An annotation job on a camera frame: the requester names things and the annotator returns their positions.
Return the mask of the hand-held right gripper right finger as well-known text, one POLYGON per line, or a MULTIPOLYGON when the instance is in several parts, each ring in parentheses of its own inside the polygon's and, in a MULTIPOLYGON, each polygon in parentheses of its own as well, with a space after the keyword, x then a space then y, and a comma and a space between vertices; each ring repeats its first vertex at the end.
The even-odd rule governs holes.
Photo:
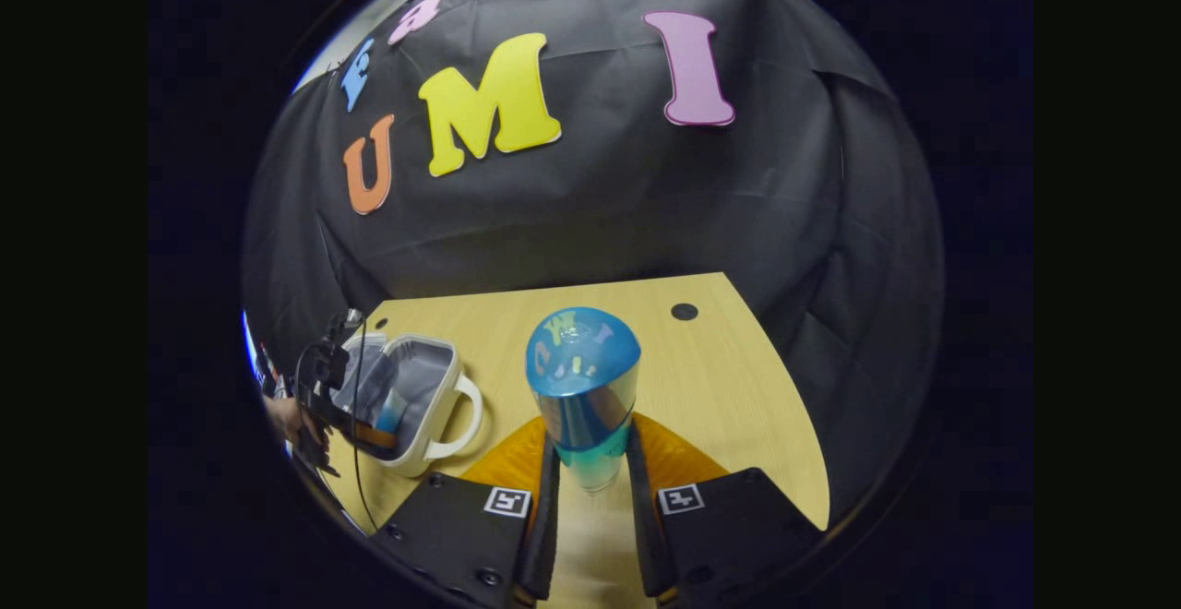
POLYGON ((626 460, 638 568, 658 608, 737 608, 822 545, 762 469, 727 471, 650 415, 632 417, 626 460))

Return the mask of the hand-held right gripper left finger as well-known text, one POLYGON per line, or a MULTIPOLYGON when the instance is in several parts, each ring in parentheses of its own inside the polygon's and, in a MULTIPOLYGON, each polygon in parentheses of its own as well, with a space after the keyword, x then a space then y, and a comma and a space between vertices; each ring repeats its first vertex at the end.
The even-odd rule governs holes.
POLYGON ((548 600, 560 461, 534 417, 463 474, 431 472, 367 538, 385 563, 464 608, 548 600))

